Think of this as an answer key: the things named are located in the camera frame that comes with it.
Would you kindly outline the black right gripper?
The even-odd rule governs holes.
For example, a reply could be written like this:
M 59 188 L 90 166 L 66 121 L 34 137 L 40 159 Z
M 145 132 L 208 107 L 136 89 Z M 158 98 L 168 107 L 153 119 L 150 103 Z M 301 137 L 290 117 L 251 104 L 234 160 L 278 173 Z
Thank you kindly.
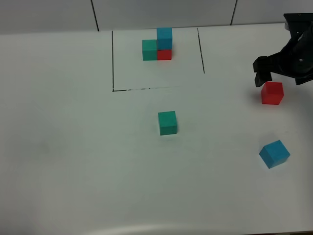
M 296 85 L 313 81 L 313 15 L 312 13 L 286 13 L 285 29 L 291 38 L 280 52 L 258 57 L 253 63 L 255 86 L 272 81 L 272 72 L 295 79 Z

